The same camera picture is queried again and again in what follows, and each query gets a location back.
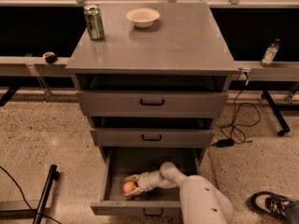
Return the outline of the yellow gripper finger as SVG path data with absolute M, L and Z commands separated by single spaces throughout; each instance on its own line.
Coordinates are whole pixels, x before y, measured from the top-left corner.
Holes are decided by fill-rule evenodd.
M 143 192 L 143 190 L 140 187 L 129 187 L 124 189 L 124 196 L 129 198 L 129 197 L 135 197 L 140 195 Z
M 139 175 L 130 175 L 124 179 L 124 182 L 133 181 L 137 183 Z

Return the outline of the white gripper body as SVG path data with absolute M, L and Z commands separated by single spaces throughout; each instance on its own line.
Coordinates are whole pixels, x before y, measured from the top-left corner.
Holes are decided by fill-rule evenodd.
M 138 176 L 137 186 L 144 192 L 159 188 L 164 178 L 159 171 L 146 172 Z

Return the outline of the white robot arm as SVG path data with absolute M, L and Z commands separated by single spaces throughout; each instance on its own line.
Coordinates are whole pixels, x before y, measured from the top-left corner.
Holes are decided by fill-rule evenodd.
M 234 207 L 213 184 L 200 175 L 185 175 L 172 162 L 159 170 L 124 179 L 125 197 L 135 197 L 153 189 L 179 188 L 184 224 L 231 224 Z

